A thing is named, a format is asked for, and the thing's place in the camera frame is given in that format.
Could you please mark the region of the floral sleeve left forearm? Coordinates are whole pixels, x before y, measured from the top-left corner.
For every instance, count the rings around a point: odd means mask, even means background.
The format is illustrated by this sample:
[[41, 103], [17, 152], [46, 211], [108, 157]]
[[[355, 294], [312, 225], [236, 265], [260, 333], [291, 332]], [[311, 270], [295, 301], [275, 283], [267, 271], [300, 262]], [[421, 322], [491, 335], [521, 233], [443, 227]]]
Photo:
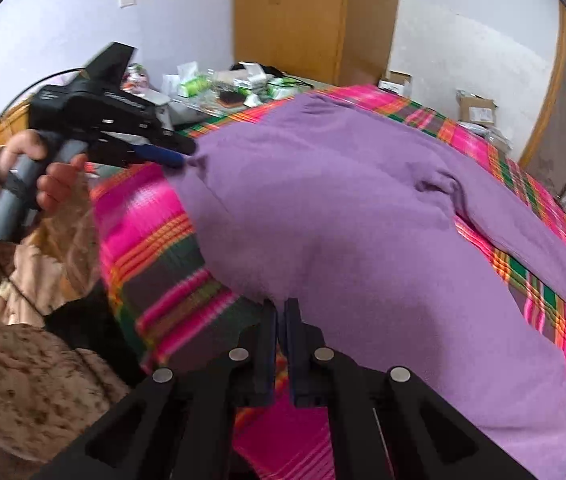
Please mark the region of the floral sleeve left forearm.
[[[35, 132], [0, 146], [0, 191], [21, 155], [44, 157]], [[0, 479], [29, 478], [129, 391], [96, 353], [45, 325], [100, 273], [84, 164], [49, 166], [36, 182], [40, 226], [0, 243]]]

